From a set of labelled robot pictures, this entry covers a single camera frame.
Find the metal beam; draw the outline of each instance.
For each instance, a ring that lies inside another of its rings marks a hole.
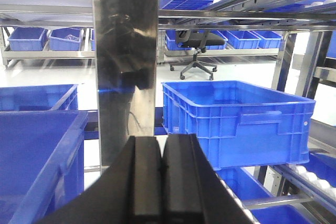
[[[323,67],[332,32],[311,33],[304,55],[296,95],[314,99],[319,79],[314,76],[316,67]]]
[[[316,67],[314,77],[336,82],[336,69],[326,67]]]
[[[273,75],[272,89],[285,91],[295,41],[296,34],[285,33],[282,37]]]
[[[164,30],[272,30],[272,31],[291,31],[292,33],[297,33],[297,32],[307,32],[307,31],[336,30],[336,24],[334,25],[290,25],[290,26],[159,24],[158,28],[164,29]]]
[[[335,14],[221,12],[215,10],[159,10],[159,18],[216,18],[243,20],[333,20]]]
[[[102,169],[154,134],[158,0],[93,0]]]
[[[292,204],[309,202],[309,201],[313,201],[313,199],[305,194],[296,194],[296,195],[289,195],[289,196],[243,200],[242,203],[247,209],[252,210],[252,209],[265,208],[265,207],[292,205]]]
[[[278,48],[269,49],[223,49],[223,50],[207,50],[205,53],[201,53],[198,57],[208,57],[208,56],[267,56],[267,55],[277,55]],[[184,57],[192,56],[194,54],[193,50],[167,50],[165,51],[166,56],[170,57]]]
[[[0,13],[92,16],[92,7],[1,4]]]

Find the metal rack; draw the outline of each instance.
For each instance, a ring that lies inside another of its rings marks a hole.
[[[336,60],[327,58],[328,46],[332,30],[336,30],[335,4],[308,8],[300,13],[271,13],[264,10],[277,8],[302,0],[222,0],[210,5],[205,10],[159,10],[158,0],[93,0],[94,26],[96,32],[97,51],[51,52],[47,49],[36,54],[31,52],[30,58],[95,58],[97,59],[97,80],[99,96],[99,121],[101,142],[101,166],[108,167],[123,148],[128,136],[146,136],[154,134],[154,102],[155,102],[155,68],[156,55],[162,56],[164,50],[162,30],[166,29],[202,29],[202,30],[278,30],[284,31],[279,51],[231,51],[228,55],[241,53],[277,54],[275,74],[272,88],[285,90],[291,63],[296,34],[302,31],[311,32],[308,48],[301,66],[301,73],[296,94],[314,98],[319,83],[335,86]],[[0,5],[0,25],[6,26],[77,26],[92,27],[91,22],[21,22],[8,18],[13,12],[30,14],[53,14],[92,16],[92,9],[87,7],[57,6],[25,6]],[[0,46],[4,45],[3,34]],[[8,47],[3,50],[5,61],[22,58],[21,52],[11,52]],[[224,51],[208,52],[208,55],[220,54]],[[335,128],[313,120],[310,132],[310,143],[326,152],[336,153]],[[327,201],[311,188],[308,182],[295,179],[288,168],[272,167],[279,173],[279,180],[274,187],[279,188],[277,194],[283,195],[284,185],[300,188],[303,197],[276,198],[269,202],[272,206],[281,204],[302,203],[316,200],[329,211],[334,211],[336,202]],[[256,169],[255,176],[264,183],[267,167]],[[310,213],[319,218],[315,206],[310,206]]]
[[[49,41],[45,44],[42,51],[11,51],[9,44],[5,46],[5,40],[3,36],[3,28],[0,28],[0,44],[2,60],[5,67],[11,60],[24,60],[24,59],[94,59],[95,52],[91,49],[91,43],[89,43],[89,29],[83,31],[83,41],[80,51],[52,51],[49,48]]]

